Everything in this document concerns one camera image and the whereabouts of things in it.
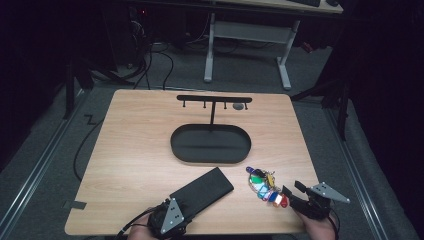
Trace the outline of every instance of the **human hand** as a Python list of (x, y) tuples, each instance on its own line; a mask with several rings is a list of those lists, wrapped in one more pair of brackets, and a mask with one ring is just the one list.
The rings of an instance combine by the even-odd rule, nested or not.
[(127, 240), (156, 240), (147, 227), (150, 214), (140, 217), (132, 224)]
[(307, 216), (294, 211), (300, 219), (302, 219), (303, 224), (305, 225), (306, 232), (308, 232), (311, 240), (334, 240), (336, 239), (336, 232), (331, 224), (330, 220), (315, 220), (310, 219)]

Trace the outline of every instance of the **hook rack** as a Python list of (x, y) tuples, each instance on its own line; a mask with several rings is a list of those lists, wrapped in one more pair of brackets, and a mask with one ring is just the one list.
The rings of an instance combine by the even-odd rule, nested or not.
[(203, 102), (203, 108), (206, 108), (206, 102), (212, 102), (212, 110), (211, 110), (211, 121), (210, 125), (213, 125), (215, 118), (215, 107), (217, 102), (224, 103), (224, 109), (227, 109), (227, 102), (229, 103), (243, 103), (245, 109), (247, 110), (247, 103), (252, 102), (252, 98), (250, 97), (218, 97), (218, 96), (198, 96), (198, 95), (178, 95), (177, 99), (183, 101), (183, 107), (186, 107), (185, 102)]

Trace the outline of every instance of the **wooden table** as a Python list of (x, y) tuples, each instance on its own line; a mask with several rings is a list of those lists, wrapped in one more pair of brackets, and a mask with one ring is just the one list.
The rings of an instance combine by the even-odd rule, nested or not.
[(247, 166), (275, 171), (278, 186), (318, 183), (292, 103), (283, 94), (118, 90), (76, 196), (87, 203), (72, 209), (65, 226), (70, 235), (115, 235), (148, 207), (200, 177), (215, 164), (188, 164), (176, 158), (170, 137), (187, 123), (209, 123), (211, 105), (182, 102), (179, 94), (251, 97), (248, 110), (217, 103), (215, 123), (243, 128), (252, 141), (247, 158), (218, 166), (234, 191), (206, 208), (187, 234), (277, 234), (304, 231), (293, 210), (258, 199), (248, 185)]

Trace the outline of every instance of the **keychain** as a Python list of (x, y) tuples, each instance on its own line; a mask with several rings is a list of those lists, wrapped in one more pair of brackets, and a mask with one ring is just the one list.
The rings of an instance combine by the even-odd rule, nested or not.
[(249, 186), (258, 198), (272, 203), (274, 207), (287, 207), (287, 197), (275, 186), (274, 172), (252, 167), (246, 167), (246, 172), (249, 173)]

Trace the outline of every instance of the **black oval tray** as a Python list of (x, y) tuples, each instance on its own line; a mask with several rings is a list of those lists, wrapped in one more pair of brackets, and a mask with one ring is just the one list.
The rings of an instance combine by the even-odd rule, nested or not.
[(238, 163), (247, 157), (251, 145), (249, 135), (233, 125), (186, 124), (171, 136), (174, 155), (191, 163)]

